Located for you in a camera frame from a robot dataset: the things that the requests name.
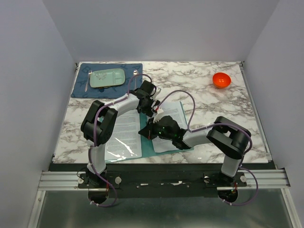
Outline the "teal folder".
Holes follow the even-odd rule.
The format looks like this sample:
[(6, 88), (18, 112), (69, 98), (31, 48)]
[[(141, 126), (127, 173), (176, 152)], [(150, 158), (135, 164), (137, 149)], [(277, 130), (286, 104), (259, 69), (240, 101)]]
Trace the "teal folder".
[[(141, 130), (143, 127), (146, 126), (146, 123), (147, 123), (149, 117), (147, 117), (144, 114), (139, 114), (139, 115), (140, 115), (140, 130)], [(168, 152), (163, 153), (163, 154), (156, 154), (154, 152), (152, 140), (148, 140), (141, 135), (140, 135), (140, 137), (141, 137), (141, 149), (142, 149), (142, 156), (140, 158), (153, 157), (153, 156), (158, 156), (158, 155), (163, 155), (163, 154), (172, 154), (172, 153), (168, 153)]]

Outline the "white printed paper sheet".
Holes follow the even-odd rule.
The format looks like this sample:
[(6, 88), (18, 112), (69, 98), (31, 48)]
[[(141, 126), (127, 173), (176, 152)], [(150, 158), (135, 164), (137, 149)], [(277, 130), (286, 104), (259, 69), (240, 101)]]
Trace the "white printed paper sheet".
[(131, 110), (117, 117), (114, 131), (106, 143), (105, 161), (117, 162), (137, 159), (142, 156), (140, 115)]

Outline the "white printed paper stack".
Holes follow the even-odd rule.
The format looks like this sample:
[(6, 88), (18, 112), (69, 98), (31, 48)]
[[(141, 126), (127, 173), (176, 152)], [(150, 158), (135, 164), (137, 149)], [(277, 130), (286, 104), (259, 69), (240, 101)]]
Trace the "white printed paper stack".
[[(181, 102), (165, 101), (161, 105), (161, 109), (164, 111), (164, 115), (171, 116), (172, 119), (178, 123), (180, 128), (187, 129), (187, 122)], [(170, 140), (160, 139), (159, 137), (153, 139), (152, 144), (156, 154), (163, 154), (166, 152), (175, 153), (181, 151), (180, 149), (176, 148)]]

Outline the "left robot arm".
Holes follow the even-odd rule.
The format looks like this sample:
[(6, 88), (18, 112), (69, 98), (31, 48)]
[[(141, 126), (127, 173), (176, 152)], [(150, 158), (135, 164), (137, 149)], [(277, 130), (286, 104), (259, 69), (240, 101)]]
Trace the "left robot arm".
[(113, 134), (117, 117), (132, 110), (152, 117), (156, 106), (160, 104), (156, 99), (157, 94), (157, 86), (145, 80), (139, 88), (122, 97), (107, 103), (95, 100), (91, 104), (80, 130), (84, 138), (92, 142), (87, 169), (91, 172), (89, 182), (94, 187), (102, 187), (105, 183), (105, 175), (102, 173), (106, 169), (105, 146)]

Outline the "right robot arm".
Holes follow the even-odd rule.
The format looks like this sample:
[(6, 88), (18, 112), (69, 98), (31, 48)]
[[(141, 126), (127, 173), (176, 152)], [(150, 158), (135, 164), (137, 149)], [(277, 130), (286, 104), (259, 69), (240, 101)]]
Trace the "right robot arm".
[(181, 128), (170, 116), (164, 116), (158, 121), (150, 118), (138, 134), (148, 140), (160, 138), (171, 141), (179, 150), (189, 150), (206, 143), (214, 144), (225, 155), (218, 175), (219, 182), (224, 186), (235, 182), (245, 153), (252, 147), (250, 131), (223, 116), (217, 117), (213, 124), (195, 130)]

